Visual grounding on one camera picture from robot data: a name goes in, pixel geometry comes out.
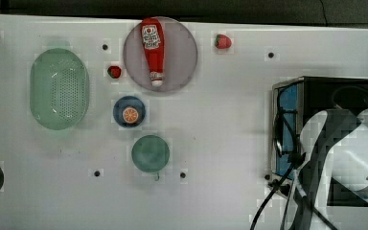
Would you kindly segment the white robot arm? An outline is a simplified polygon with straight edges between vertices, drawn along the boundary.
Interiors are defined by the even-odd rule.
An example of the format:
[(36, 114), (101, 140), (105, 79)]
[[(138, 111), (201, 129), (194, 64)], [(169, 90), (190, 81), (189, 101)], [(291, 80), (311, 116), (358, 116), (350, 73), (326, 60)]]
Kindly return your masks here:
[(304, 125), (281, 230), (336, 230), (328, 211), (334, 179), (368, 203), (368, 109), (328, 109)]

